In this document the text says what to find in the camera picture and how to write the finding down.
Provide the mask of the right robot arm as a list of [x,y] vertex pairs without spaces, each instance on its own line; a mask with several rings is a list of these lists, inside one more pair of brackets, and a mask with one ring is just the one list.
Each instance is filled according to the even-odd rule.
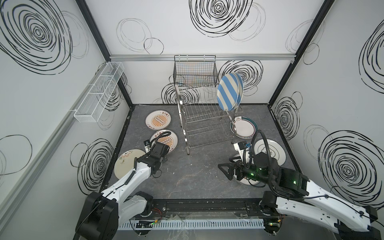
[[218,168],[228,180],[247,179],[265,184],[260,209],[265,215],[296,217],[324,227],[343,240],[380,240],[381,232],[373,226],[377,211],[370,206],[357,206],[324,190],[302,173],[279,166],[272,158],[268,139],[261,130],[265,152],[256,153],[255,138],[234,144],[237,157]]

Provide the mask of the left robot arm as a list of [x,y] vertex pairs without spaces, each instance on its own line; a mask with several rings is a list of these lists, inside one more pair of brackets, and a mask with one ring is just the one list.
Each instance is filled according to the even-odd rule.
[[149,150],[134,159],[134,166],[127,174],[101,193],[91,192],[87,196],[75,227],[77,235],[87,240],[111,240],[120,225],[136,215],[151,214],[153,197],[134,190],[160,170],[170,147],[159,139],[170,135],[170,131],[165,131],[147,141]]

